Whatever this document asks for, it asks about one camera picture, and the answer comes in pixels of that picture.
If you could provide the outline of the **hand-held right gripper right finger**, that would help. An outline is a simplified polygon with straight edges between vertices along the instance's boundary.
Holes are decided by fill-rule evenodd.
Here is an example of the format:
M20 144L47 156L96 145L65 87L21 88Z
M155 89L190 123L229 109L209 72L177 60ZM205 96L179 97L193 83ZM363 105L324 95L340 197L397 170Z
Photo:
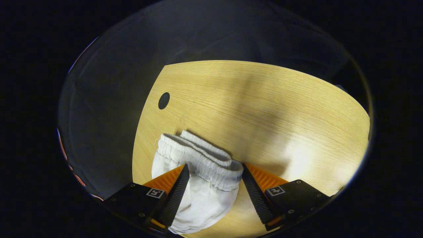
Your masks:
M242 166L242 181L267 231L291 227L330 200L330 196L301 179L289 182L252 164Z

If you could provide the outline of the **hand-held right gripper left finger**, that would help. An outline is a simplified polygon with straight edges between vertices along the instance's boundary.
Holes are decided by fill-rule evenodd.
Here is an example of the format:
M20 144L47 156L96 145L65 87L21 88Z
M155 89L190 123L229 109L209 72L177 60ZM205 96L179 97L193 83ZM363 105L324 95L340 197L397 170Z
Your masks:
M190 175L187 164L143 185L130 183L105 200L115 215L141 229L168 229L183 199Z

